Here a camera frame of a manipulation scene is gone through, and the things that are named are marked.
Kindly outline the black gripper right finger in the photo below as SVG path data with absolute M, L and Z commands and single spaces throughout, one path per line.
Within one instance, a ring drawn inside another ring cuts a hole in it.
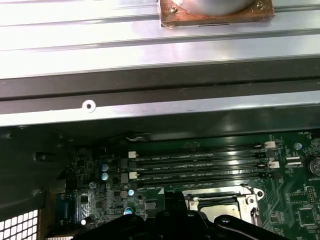
M 174 194 L 177 213 L 176 231 L 185 240 L 284 240 L 285 237 L 231 215 L 220 215 L 214 222 L 200 212 L 188 210 L 185 196 Z

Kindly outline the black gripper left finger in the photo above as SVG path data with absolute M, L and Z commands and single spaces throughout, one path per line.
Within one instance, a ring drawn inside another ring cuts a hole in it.
M 76 234 L 74 240 L 166 240 L 175 231 L 174 215 L 178 193 L 164 193 L 163 211 L 143 219 L 136 214 L 123 215 L 101 226 Z

